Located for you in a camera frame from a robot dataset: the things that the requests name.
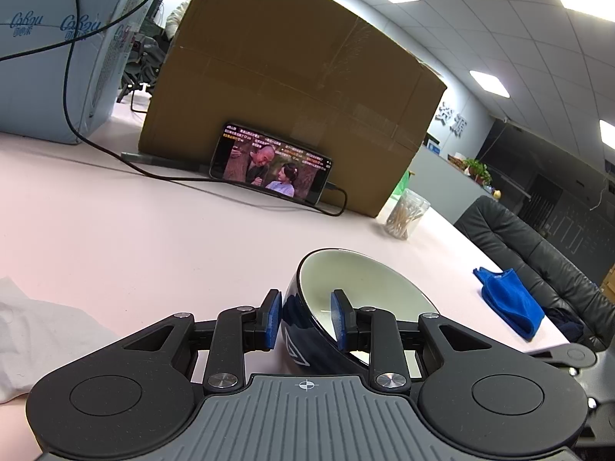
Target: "blue towel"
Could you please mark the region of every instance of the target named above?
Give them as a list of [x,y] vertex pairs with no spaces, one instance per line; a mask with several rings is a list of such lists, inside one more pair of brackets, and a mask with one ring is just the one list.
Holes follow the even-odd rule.
[[481,293],[487,305],[519,336],[531,340],[540,327],[544,312],[522,285],[517,272],[508,269],[502,274],[494,274],[481,267],[474,269],[474,275],[483,283]]

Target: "table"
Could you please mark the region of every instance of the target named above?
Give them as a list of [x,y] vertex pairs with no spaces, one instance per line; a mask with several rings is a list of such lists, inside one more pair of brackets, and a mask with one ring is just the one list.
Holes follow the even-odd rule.
[[[142,120],[119,104],[92,139],[134,152]],[[386,210],[377,220],[351,212],[332,218],[223,184],[190,187],[138,176],[83,144],[0,134],[0,277],[10,276],[30,298],[82,308],[124,337],[175,312],[207,320],[232,306],[259,305],[270,288],[285,290],[304,255],[343,247],[396,269],[442,315],[509,346],[567,342],[545,318],[526,343],[492,312],[472,269],[497,267],[434,210],[410,240],[399,241],[379,224]],[[282,345],[247,354],[247,374],[284,372],[283,356]],[[1,460],[40,453],[24,403],[0,406]]]

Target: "dark blue bowl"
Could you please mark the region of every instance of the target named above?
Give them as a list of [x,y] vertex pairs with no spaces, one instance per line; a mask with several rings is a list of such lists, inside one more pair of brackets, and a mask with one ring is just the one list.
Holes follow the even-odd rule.
[[[410,281],[384,264],[347,249],[318,249],[301,260],[282,308],[282,340],[305,375],[360,374],[367,377],[369,354],[343,353],[331,323],[331,292],[343,289],[353,307],[383,308],[398,320],[416,321],[437,312]],[[406,352],[412,377],[421,375],[414,352]]]

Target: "woman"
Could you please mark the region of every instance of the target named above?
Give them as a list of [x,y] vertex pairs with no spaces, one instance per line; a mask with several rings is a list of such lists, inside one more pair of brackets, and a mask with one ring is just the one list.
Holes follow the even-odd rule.
[[284,163],[278,172],[278,179],[270,183],[266,189],[276,191],[288,197],[294,196],[293,183],[297,180],[299,168],[294,163]]

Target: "cardboard box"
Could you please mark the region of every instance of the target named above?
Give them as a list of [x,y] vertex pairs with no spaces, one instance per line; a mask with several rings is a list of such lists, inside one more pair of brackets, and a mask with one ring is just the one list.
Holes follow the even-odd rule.
[[[227,121],[331,157],[348,208],[376,216],[446,86],[333,0],[192,0],[162,68],[142,152],[208,163]],[[325,202],[340,204],[325,192]]]
[[611,267],[608,274],[602,281],[600,291],[602,291],[602,294],[604,294],[611,302],[615,303],[615,265]]

